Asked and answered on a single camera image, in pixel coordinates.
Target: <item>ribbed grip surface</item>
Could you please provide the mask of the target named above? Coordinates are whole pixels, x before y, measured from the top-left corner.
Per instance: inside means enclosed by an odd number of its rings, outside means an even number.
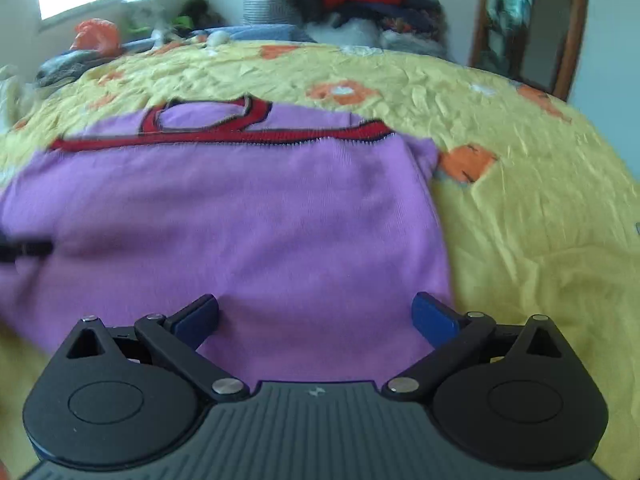
[[[213,408],[180,449],[123,472],[42,464],[28,480],[603,480],[583,463],[515,472],[480,463],[444,440],[414,403],[371,383],[264,383]]]

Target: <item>purple sweater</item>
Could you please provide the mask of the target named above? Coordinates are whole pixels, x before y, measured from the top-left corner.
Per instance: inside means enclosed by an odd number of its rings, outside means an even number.
[[[200,352],[251,386],[380,384],[431,351],[410,306],[422,290],[450,304],[432,140],[247,97],[55,146],[0,200],[5,232],[56,244],[0,268],[0,316],[47,351],[87,314],[128,325],[205,293],[223,315]]]

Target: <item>mirror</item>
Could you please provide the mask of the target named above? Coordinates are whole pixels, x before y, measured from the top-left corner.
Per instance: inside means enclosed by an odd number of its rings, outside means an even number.
[[[566,99],[587,0],[480,0],[471,65]]]

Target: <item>red collar trim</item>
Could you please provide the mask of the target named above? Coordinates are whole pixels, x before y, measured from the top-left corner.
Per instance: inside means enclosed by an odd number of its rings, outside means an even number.
[[[150,146],[153,144],[176,144],[180,142],[224,142],[236,144],[295,144],[323,138],[339,140],[359,140],[371,142],[392,133],[382,121],[367,121],[358,126],[334,130],[253,130],[244,131],[252,124],[265,120],[271,110],[271,103],[262,99],[245,98],[227,101],[232,104],[246,104],[245,114],[235,116],[221,123],[190,130],[165,130],[160,128],[159,115],[167,109],[164,106],[153,107],[145,115],[136,136],[118,137],[81,137],[79,139],[56,139],[49,147],[51,150],[65,152],[85,152],[123,148],[126,146]]]

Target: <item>orange flower pattern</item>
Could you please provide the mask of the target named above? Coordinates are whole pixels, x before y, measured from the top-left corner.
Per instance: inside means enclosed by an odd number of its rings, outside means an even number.
[[[479,180],[496,160],[498,158],[495,154],[482,146],[467,144],[441,153],[438,168],[458,182],[472,184]]]
[[[97,110],[98,108],[102,108],[104,105],[108,105],[115,98],[116,96],[114,94],[107,94],[101,97],[100,99],[94,101],[93,103],[88,104],[86,107],[89,110]]]
[[[299,49],[297,45],[263,45],[260,47],[262,59],[277,59],[283,54]]]
[[[558,117],[567,123],[571,122],[571,119],[558,110],[551,101],[551,98],[542,90],[536,90],[535,88],[521,84],[518,86],[518,94],[532,103],[537,104],[549,115]]]
[[[98,81],[98,86],[104,86],[108,81],[115,81],[117,79],[122,79],[124,77],[124,72],[122,70],[114,70],[113,72],[109,72],[106,75],[103,75]]]
[[[29,123],[28,119],[20,119],[14,124],[14,130],[21,130]]]
[[[158,56],[159,54],[165,54],[174,48],[178,48],[184,46],[184,43],[181,41],[172,41],[171,43],[167,43],[165,46],[161,46],[157,50],[151,51],[150,56]]]
[[[312,99],[333,99],[339,105],[357,105],[369,97],[380,95],[380,92],[367,88],[357,81],[345,79],[338,83],[317,84],[306,95]]]

